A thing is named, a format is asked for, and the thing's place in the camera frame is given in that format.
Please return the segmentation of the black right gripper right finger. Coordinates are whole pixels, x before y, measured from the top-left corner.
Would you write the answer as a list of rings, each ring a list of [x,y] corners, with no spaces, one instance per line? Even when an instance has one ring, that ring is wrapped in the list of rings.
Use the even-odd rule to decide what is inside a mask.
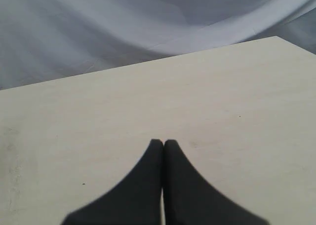
[[[164,143],[163,201],[167,225],[268,224],[210,185],[174,139]]]

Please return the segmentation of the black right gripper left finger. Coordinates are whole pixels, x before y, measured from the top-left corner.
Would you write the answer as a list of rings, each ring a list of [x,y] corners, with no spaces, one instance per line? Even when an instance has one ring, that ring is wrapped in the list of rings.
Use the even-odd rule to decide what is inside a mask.
[[[103,196],[71,212],[64,225],[159,225],[163,143],[152,139],[134,168]]]

